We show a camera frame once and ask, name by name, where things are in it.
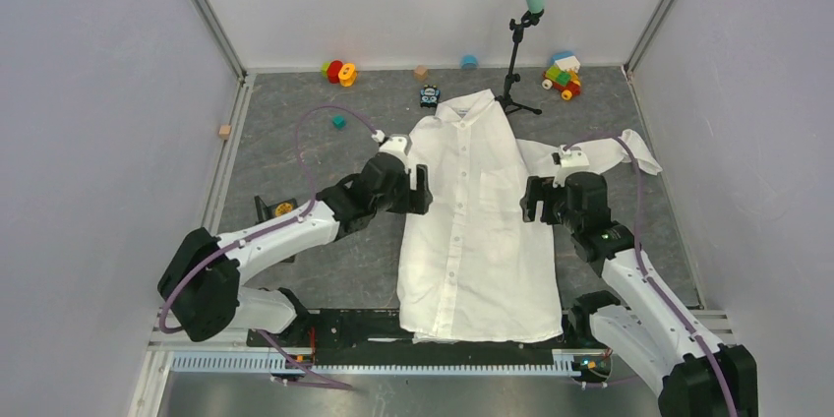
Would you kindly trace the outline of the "white button shirt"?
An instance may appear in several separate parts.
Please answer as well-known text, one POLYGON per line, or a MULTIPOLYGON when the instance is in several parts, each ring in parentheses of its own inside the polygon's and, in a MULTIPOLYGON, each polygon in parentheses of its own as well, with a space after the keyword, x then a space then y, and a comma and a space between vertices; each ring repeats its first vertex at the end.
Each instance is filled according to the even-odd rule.
POLYGON ((518 139, 489 89, 442 102, 410 139, 433 198, 405 220, 400 325, 419 341, 561 335, 554 232, 526 222, 520 206, 529 177, 558 173, 555 148, 518 139))

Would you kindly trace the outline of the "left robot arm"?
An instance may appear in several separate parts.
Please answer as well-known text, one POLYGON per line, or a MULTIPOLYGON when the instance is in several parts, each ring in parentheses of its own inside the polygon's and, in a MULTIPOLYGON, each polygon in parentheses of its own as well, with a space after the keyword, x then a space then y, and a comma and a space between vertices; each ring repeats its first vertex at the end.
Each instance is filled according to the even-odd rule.
POLYGON ((285 345, 308 335, 309 320, 282 290, 250 289, 263 270, 367 228, 380 212, 422 215, 433 200, 429 169, 377 153, 359 173, 319 191, 299 208, 254 227, 189 232, 157 285, 159 328, 206 341, 229 327, 269 331, 285 345))

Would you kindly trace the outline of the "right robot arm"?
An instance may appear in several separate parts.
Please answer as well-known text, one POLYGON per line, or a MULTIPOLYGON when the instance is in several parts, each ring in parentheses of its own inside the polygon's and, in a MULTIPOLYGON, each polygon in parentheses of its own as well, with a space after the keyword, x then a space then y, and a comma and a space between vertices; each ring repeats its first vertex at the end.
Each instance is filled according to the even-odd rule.
POLYGON ((567 330, 575 343, 599 342, 619 355, 656 395, 663 416, 758 415, 755 358, 673 294, 635 234, 612 219, 603 176, 531 176, 520 206, 526 222, 565 227, 577 255, 609 287, 574 301, 567 330))

